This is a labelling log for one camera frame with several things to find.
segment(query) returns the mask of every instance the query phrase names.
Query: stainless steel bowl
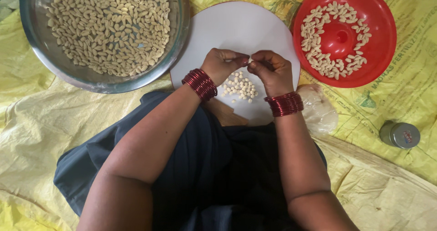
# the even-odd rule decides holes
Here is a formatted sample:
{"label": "stainless steel bowl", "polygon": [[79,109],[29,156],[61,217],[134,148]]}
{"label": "stainless steel bowl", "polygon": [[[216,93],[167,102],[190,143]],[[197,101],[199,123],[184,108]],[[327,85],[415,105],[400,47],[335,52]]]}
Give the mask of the stainless steel bowl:
{"label": "stainless steel bowl", "polygon": [[188,35],[190,6],[188,0],[168,0],[170,4],[169,42],[158,62],[132,77],[99,74],[87,66],[76,66],[56,44],[47,26],[47,7],[52,0],[20,0],[21,22],[27,39],[41,62],[64,81],[92,92],[115,94],[146,86],[167,71],[176,60]]}

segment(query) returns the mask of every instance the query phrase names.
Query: white plate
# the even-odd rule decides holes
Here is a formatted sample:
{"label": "white plate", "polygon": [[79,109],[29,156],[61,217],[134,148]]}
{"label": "white plate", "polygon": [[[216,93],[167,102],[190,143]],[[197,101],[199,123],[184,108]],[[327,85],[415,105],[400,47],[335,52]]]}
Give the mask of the white plate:
{"label": "white plate", "polygon": [[[293,85],[295,89],[297,87],[300,63],[290,30],[265,8],[248,2],[231,1],[202,10],[191,19],[185,48],[170,71],[175,89],[182,85],[182,79],[190,70],[200,68],[206,54],[214,47],[249,55],[258,50],[273,50],[292,62]],[[255,84],[259,95],[249,104],[247,100],[238,99],[238,93],[222,97],[223,88],[218,87],[216,99],[232,107],[235,114],[248,119],[251,126],[270,123],[273,117],[269,105],[264,101],[266,94],[263,83],[257,76],[248,73],[246,68],[238,71],[243,71],[243,76]]]}

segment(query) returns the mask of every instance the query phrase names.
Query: finger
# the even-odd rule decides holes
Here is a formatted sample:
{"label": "finger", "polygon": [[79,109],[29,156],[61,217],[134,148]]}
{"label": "finger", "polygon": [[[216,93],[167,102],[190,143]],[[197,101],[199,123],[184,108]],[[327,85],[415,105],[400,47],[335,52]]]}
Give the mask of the finger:
{"label": "finger", "polygon": [[243,53],[238,53],[229,49],[216,49],[213,48],[211,51],[214,51],[217,56],[219,56],[222,60],[233,60],[240,57],[246,57],[249,58],[250,56]]}
{"label": "finger", "polygon": [[247,66],[247,71],[258,76],[263,83],[273,74],[267,67],[258,61],[250,62],[250,64]]}
{"label": "finger", "polygon": [[247,66],[248,63],[249,63],[248,57],[238,57],[238,58],[232,60],[231,62],[229,62],[229,65],[231,66],[233,71],[236,71],[237,69],[239,69],[241,67]]}
{"label": "finger", "polygon": [[252,54],[252,59],[254,61],[268,61],[272,63],[275,69],[284,67],[288,62],[281,55],[270,50],[260,50]]}

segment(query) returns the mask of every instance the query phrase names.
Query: red plastic lid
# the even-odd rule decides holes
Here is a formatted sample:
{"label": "red plastic lid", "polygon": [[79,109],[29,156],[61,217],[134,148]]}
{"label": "red plastic lid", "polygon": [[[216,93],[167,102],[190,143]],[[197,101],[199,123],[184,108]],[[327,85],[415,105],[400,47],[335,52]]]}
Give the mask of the red plastic lid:
{"label": "red plastic lid", "polygon": [[[318,71],[313,69],[305,58],[307,52],[302,51],[301,24],[303,19],[311,14],[310,11],[317,6],[327,6],[329,3],[337,1],[339,4],[348,3],[357,11],[357,18],[365,18],[365,24],[370,28],[369,33],[372,37],[369,42],[361,47],[363,57],[367,59],[367,64],[358,71],[354,71],[350,76],[341,77],[339,80],[321,76]],[[343,59],[348,54],[355,55],[353,48],[358,43],[357,35],[351,28],[354,24],[341,23],[337,19],[325,24],[325,33],[321,34],[322,53],[331,53],[331,60]],[[366,85],[379,77],[389,66],[389,63],[396,49],[396,25],[393,15],[384,0],[304,0],[300,7],[294,23],[293,41],[296,54],[302,66],[315,79],[327,85],[338,88],[355,88]]]}

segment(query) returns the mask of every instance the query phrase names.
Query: plastic bag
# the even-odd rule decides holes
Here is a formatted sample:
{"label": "plastic bag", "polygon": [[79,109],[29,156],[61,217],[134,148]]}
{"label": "plastic bag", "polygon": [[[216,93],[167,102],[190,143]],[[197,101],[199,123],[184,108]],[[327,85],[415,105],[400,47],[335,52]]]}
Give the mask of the plastic bag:
{"label": "plastic bag", "polygon": [[323,94],[322,87],[317,84],[301,85],[297,92],[302,97],[302,114],[308,130],[314,134],[334,131],[338,124],[338,113]]}

